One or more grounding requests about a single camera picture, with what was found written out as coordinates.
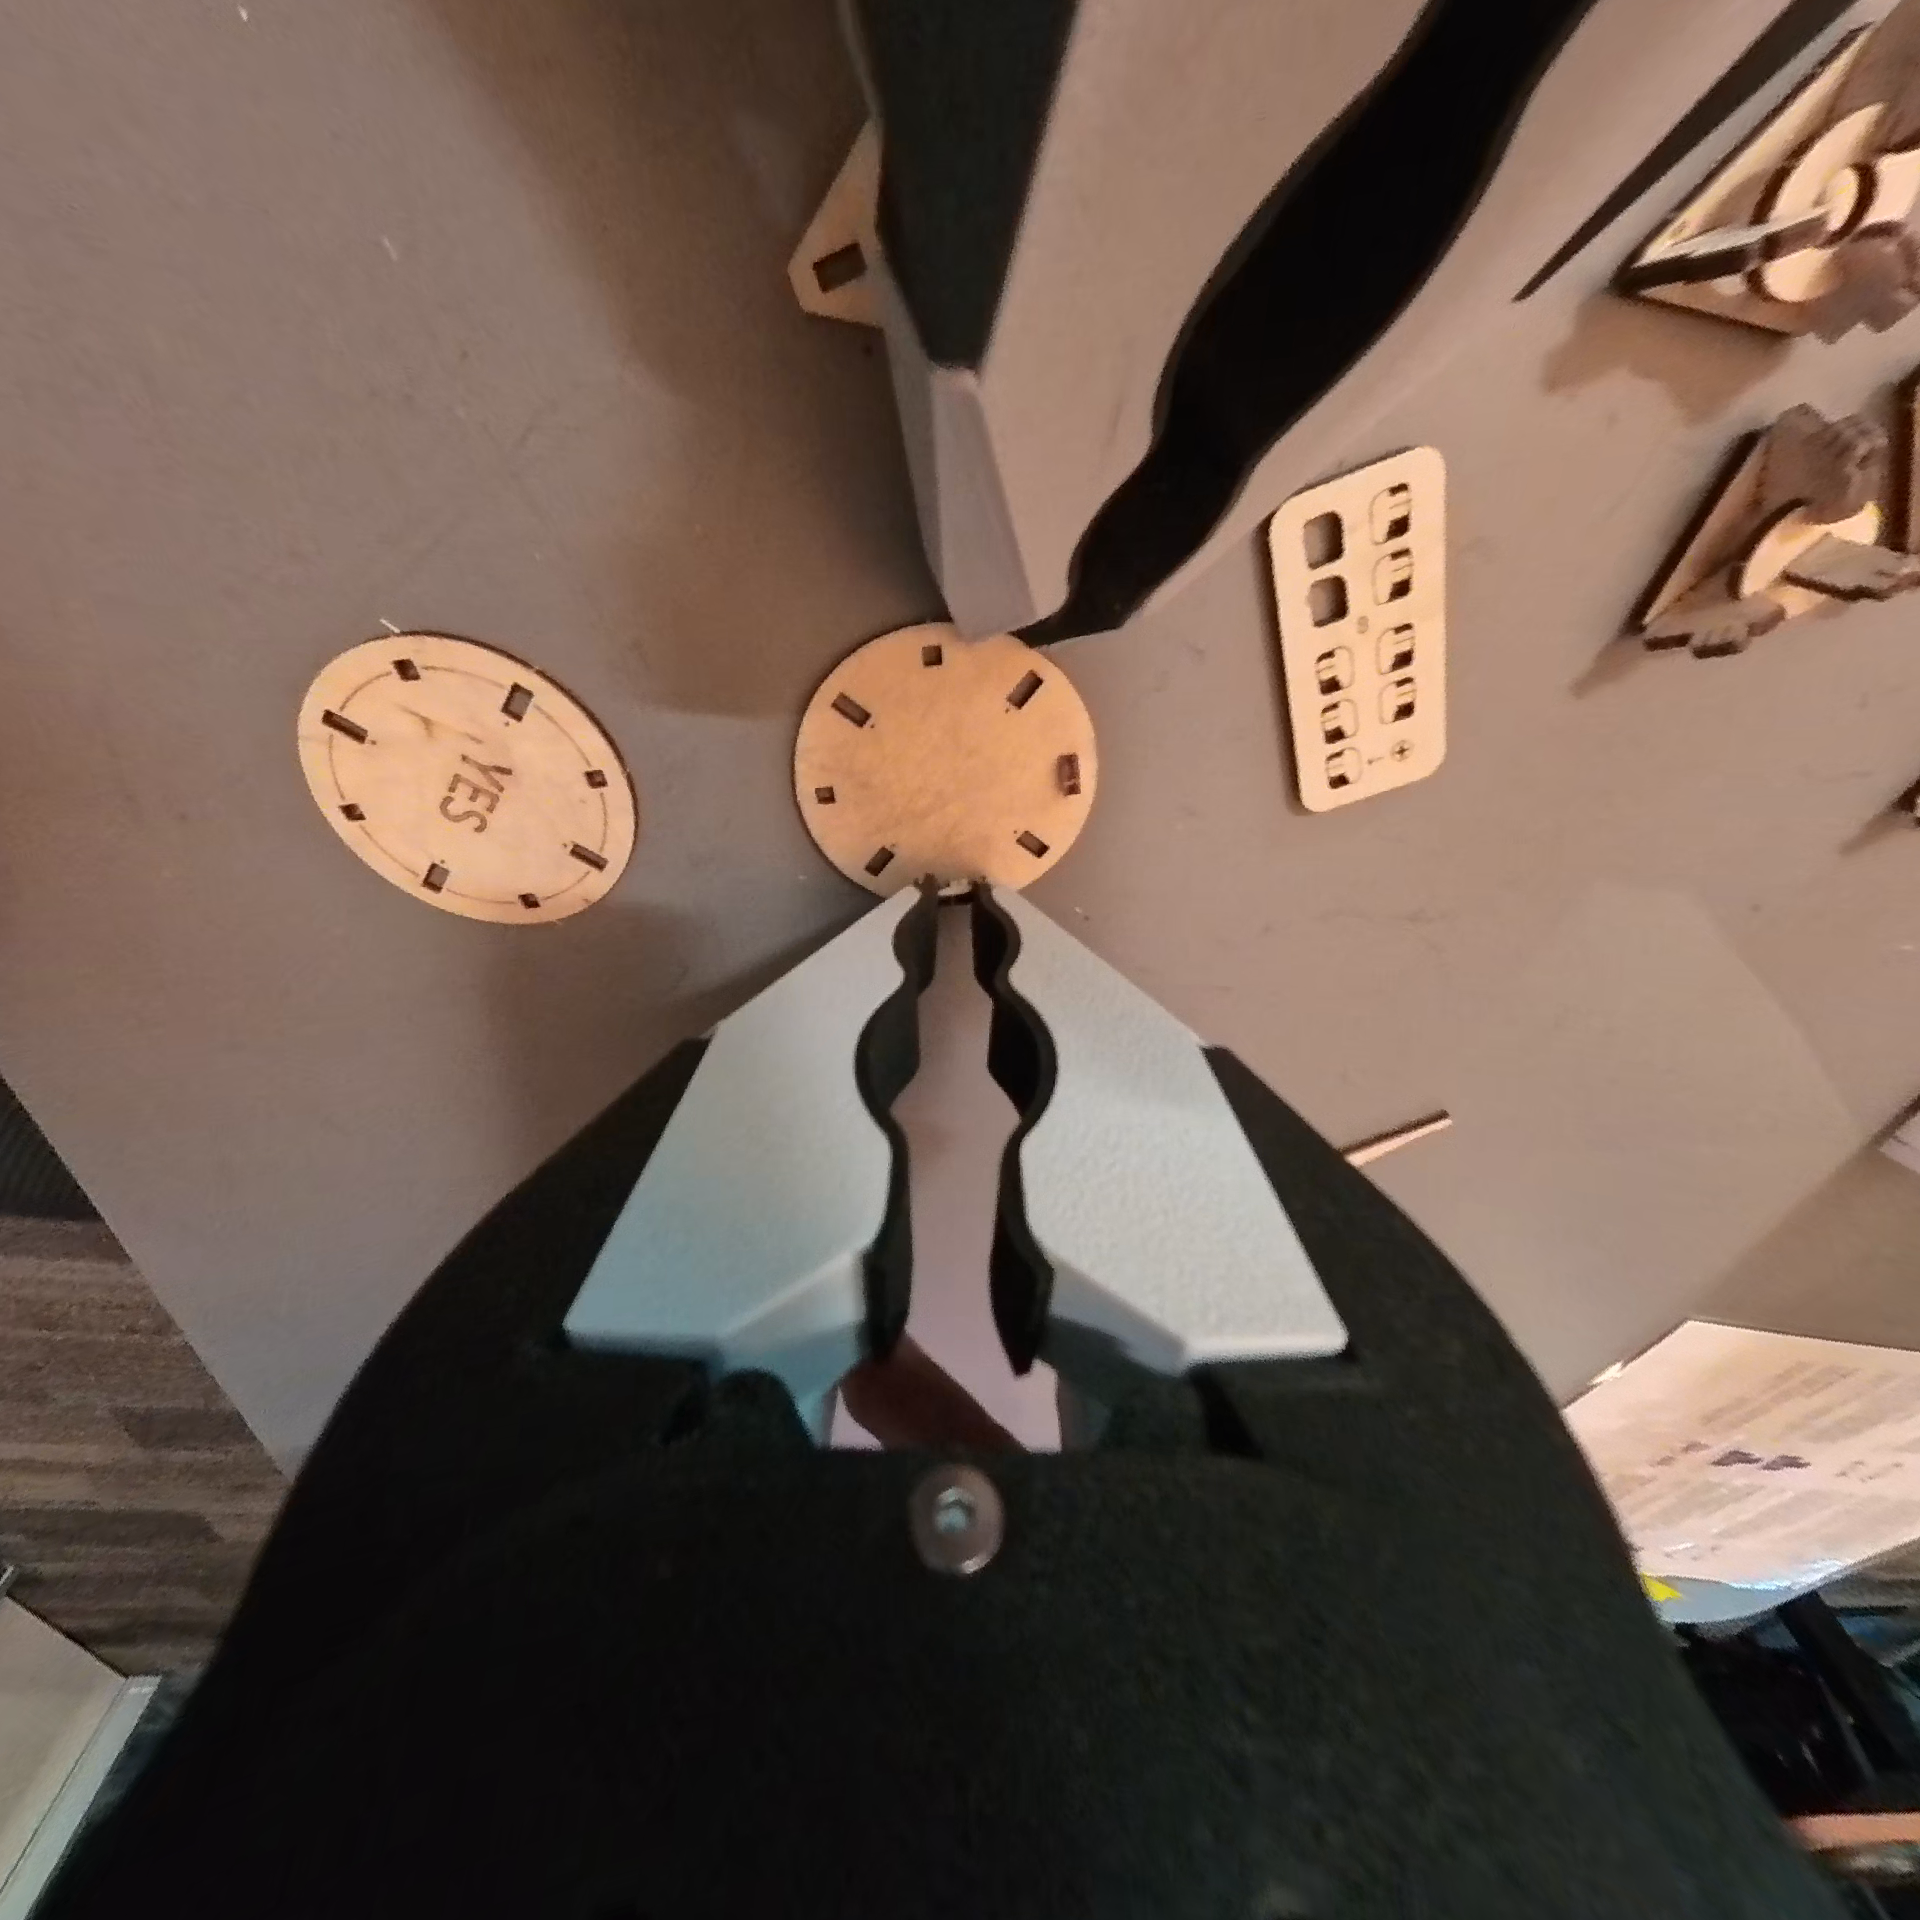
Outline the wooden card with slots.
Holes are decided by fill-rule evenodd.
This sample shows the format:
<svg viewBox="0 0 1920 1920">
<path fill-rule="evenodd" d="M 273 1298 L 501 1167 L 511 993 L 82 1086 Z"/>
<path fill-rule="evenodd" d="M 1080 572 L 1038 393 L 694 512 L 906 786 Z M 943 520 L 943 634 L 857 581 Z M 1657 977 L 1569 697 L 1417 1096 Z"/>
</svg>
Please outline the wooden card with slots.
<svg viewBox="0 0 1920 1920">
<path fill-rule="evenodd" d="M 1381 451 L 1268 512 L 1275 679 L 1307 816 L 1454 755 L 1454 470 Z"/>
</svg>

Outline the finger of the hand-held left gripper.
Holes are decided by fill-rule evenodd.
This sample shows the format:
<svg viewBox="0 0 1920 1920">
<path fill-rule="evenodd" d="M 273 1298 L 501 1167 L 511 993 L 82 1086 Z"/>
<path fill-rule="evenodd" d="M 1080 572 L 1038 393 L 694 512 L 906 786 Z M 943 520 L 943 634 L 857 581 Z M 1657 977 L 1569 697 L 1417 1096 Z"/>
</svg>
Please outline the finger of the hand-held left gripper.
<svg viewBox="0 0 1920 1920">
<path fill-rule="evenodd" d="M 1109 634 L 1488 316 L 1507 6 L 845 6 L 964 634 Z"/>
<path fill-rule="evenodd" d="M 1189 312 L 1048 634 L 1109 634 L 1320 476 L 1855 6 L 1422 6 Z"/>
</svg>

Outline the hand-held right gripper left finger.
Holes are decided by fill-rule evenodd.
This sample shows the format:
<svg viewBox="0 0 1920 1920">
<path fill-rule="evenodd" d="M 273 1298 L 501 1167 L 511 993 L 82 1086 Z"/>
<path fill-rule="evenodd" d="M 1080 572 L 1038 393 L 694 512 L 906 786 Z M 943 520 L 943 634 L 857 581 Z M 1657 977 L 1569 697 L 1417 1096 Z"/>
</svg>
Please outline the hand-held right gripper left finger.
<svg viewBox="0 0 1920 1920">
<path fill-rule="evenodd" d="M 825 1444 L 918 1289 L 898 1086 L 919 1070 L 937 894 L 875 900 L 702 1032 L 564 1349 L 778 1376 Z"/>
</svg>

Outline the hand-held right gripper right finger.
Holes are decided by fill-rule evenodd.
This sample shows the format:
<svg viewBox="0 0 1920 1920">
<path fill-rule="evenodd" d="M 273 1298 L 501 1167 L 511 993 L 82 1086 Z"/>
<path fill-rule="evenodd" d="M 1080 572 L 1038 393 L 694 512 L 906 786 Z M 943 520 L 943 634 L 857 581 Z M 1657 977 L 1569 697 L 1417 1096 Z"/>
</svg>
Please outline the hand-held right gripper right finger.
<svg viewBox="0 0 1920 1920">
<path fill-rule="evenodd" d="M 1314 1278 L 1209 1040 L 1024 894 L 976 894 L 988 1079 L 1013 1103 L 988 1221 L 1009 1358 L 1080 1398 L 1222 1358 L 1340 1358 Z"/>
</svg>

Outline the small wooden slotted part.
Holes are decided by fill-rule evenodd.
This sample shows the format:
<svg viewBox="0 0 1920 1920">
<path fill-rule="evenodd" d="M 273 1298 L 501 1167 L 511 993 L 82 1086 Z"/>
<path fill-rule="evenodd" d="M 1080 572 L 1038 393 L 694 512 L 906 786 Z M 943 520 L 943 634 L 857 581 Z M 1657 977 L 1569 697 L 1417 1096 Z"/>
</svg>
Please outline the small wooden slotted part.
<svg viewBox="0 0 1920 1920">
<path fill-rule="evenodd" d="M 804 230 L 784 256 L 784 285 L 809 316 L 885 328 L 875 170 L 885 170 L 885 141 L 875 141 L 875 121 L 861 121 L 845 164 L 830 170 L 813 220 Z"/>
</svg>

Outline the printed instruction sheet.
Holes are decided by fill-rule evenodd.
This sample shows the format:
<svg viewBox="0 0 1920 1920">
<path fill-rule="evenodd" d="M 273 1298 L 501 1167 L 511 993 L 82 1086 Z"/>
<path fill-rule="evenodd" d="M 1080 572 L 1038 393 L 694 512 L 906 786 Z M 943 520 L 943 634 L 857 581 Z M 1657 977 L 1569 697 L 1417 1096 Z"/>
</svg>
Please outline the printed instruction sheet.
<svg viewBox="0 0 1920 1920">
<path fill-rule="evenodd" d="M 1682 1323 L 1562 1408 L 1662 1589 L 1824 1589 L 1920 1544 L 1920 1354 Z"/>
</svg>

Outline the engraved round wooden disc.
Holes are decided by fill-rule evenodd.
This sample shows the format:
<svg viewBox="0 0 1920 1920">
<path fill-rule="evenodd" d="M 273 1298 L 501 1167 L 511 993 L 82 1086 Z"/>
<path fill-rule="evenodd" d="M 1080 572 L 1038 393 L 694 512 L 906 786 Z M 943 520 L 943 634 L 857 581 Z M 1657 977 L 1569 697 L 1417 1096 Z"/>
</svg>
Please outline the engraved round wooden disc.
<svg viewBox="0 0 1920 1920">
<path fill-rule="evenodd" d="M 642 839 L 629 755 L 587 701 L 467 634 L 329 657 L 296 755 L 337 844 L 461 924 L 587 918 Z"/>
</svg>

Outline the grey flat board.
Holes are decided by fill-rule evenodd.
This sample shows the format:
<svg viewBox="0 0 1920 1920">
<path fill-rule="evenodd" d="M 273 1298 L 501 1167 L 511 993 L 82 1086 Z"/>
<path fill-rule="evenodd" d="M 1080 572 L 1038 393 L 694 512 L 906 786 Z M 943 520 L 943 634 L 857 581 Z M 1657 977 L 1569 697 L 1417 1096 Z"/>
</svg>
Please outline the grey flat board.
<svg viewBox="0 0 1920 1920">
<path fill-rule="evenodd" d="M 111 1674 L 16 1598 L 0 1602 L 0 1875 L 76 1837 L 151 1695 L 151 1674 Z"/>
</svg>

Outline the plain round wooden disc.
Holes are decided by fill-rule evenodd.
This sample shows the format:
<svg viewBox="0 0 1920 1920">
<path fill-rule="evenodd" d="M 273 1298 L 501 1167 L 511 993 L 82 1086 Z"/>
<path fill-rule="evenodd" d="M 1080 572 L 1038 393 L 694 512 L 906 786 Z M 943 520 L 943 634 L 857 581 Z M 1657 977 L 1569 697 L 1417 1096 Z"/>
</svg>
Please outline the plain round wooden disc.
<svg viewBox="0 0 1920 1920">
<path fill-rule="evenodd" d="M 1029 894 L 1088 831 L 1095 773 L 1095 718 L 1068 663 L 943 620 L 873 634 L 795 724 L 804 831 L 875 900 Z"/>
</svg>

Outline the wooden model assembly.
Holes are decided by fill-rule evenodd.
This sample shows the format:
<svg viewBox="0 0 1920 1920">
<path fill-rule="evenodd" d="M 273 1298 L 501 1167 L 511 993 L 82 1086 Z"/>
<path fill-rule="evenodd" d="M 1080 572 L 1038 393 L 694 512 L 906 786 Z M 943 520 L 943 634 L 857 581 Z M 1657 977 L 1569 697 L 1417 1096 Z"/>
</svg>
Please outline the wooden model assembly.
<svg viewBox="0 0 1920 1920">
<path fill-rule="evenodd" d="M 1737 657 L 1824 602 L 1892 602 L 1920 556 L 1892 538 L 1892 420 L 1787 408 L 1745 429 L 1624 634 L 1637 647 Z"/>
<path fill-rule="evenodd" d="M 1787 339 L 1920 312 L 1920 6 L 1855 32 L 1607 278 Z"/>
</svg>

